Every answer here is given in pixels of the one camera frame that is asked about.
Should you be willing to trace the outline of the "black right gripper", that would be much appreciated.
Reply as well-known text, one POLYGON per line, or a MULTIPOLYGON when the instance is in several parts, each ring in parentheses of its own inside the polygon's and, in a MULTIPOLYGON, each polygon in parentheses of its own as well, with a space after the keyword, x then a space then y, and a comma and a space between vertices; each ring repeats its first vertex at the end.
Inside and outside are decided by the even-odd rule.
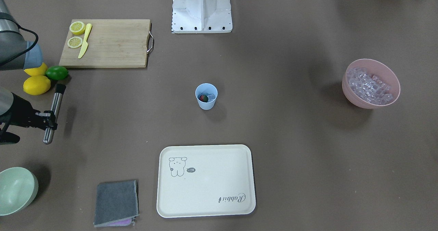
POLYGON ((17 96, 16 94, 11 94, 12 97, 10 101, 6 104, 6 111, 1 112, 0 123, 3 124, 0 132, 0 142, 1 145, 11 145, 20 141, 20 137, 16 134, 7 132, 9 126, 19 126, 19 127, 33 127, 46 130, 50 128, 52 130, 57 130, 57 123, 48 123, 45 121, 40 121, 39 117, 43 119, 56 119, 56 114, 54 111, 44 111, 38 112, 33 109, 31 103, 27 100, 17 96))

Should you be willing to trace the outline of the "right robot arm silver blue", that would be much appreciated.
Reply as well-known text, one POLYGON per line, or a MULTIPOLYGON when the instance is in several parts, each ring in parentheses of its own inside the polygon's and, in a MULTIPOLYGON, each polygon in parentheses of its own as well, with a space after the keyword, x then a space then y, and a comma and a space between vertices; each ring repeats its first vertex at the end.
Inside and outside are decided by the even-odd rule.
MULTIPOLYGON (((35 39, 32 42, 24 39, 21 31, 27 29, 21 27, 14 19, 4 0, 0 1, 0 12, 1 70, 27 70, 39 67, 43 61, 38 35, 34 33, 35 39)), ((7 132, 11 125, 44 130, 44 144, 52 143, 65 89, 65 85, 57 84, 51 108, 41 112, 34 109, 27 100, 1 88, 0 116, 3 125, 0 133, 1 144, 10 145, 20 141, 19 136, 7 132)))

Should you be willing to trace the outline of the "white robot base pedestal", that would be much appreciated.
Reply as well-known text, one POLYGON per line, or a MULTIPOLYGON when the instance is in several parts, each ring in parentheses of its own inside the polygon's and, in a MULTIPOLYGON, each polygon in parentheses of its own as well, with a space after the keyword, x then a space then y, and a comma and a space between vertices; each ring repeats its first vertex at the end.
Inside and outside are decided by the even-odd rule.
POLYGON ((233 30, 231 0, 172 0, 171 32, 218 34, 233 30))

